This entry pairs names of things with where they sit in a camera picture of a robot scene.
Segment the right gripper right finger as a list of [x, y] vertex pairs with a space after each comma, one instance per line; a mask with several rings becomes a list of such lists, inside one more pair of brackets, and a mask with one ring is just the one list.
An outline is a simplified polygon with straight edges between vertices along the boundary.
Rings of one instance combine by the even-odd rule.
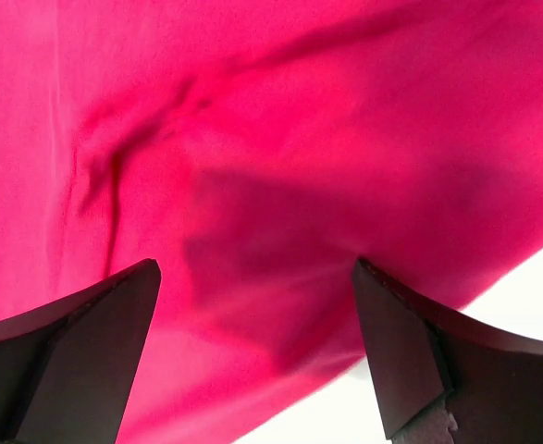
[[455, 311], [367, 260], [352, 282], [392, 443], [543, 443], [543, 341]]

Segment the crimson red t shirt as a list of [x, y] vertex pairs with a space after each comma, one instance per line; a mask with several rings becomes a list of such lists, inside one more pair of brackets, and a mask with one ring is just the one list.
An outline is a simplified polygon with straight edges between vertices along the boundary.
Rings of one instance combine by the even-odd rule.
[[0, 1], [0, 320], [154, 258], [122, 443], [229, 443], [543, 247], [543, 1]]

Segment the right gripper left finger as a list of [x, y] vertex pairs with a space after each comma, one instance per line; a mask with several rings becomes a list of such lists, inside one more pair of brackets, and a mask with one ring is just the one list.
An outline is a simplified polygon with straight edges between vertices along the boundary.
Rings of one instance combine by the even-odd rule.
[[145, 259], [0, 321], [0, 443], [113, 443], [154, 315]]

